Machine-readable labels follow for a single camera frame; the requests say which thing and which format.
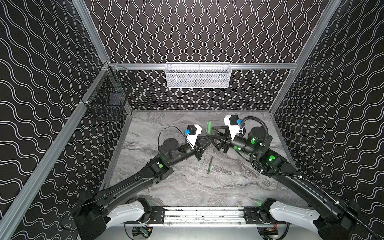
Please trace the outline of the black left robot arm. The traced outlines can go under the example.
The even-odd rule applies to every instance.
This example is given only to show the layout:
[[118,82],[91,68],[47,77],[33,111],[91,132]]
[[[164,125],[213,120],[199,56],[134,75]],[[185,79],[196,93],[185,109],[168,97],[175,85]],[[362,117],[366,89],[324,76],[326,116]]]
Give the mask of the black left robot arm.
[[92,193],[81,193],[73,210],[73,219],[82,240],[95,240],[112,221],[109,214],[119,205],[126,203],[136,193],[165,180],[173,173],[173,166],[190,157],[202,158],[212,142],[209,138],[198,137],[196,146],[180,145],[174,138],[169,138],[158,147],[158,154],[150,159],[136,174],[106,188]]

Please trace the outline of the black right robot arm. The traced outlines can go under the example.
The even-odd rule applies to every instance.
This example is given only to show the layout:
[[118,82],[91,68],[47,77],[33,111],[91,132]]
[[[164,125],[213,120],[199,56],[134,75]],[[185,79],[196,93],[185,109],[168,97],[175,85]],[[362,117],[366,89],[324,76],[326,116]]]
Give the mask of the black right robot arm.
[[243,124],[207,127],[207,136],[218,142],[218,149],[234,149],[261,175],[283,184],[308,203],[308,207],[293,207],[267,199],[260,207],[267,221],[302,227],[323,240],[348,240],[359,220],[359,206],[331,195],[270,149],[272,136],[265,124],[252,128],[247,135],[244,132]]

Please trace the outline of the green pen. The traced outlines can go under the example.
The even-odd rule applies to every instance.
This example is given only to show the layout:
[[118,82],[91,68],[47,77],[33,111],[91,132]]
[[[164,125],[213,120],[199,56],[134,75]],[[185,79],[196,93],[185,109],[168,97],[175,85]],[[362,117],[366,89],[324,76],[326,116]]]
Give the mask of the green pen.
[[211,173],[212,163],[213,163],[213,157],[210,158],[208,170],[207,170],[207,175],[209,175]]

